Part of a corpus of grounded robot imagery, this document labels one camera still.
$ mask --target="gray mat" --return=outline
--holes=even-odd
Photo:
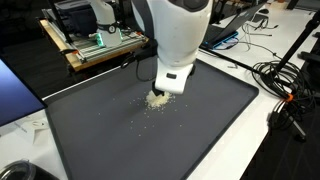
[[[155,63],[141,64],[141,76],[150,76]],[[187,178],[258,94],[203,62],[196,67],[185,93],[160,110],[146,107],[151,82],[137,81],[135,64],[48,99],[49,123],[69,179]]]

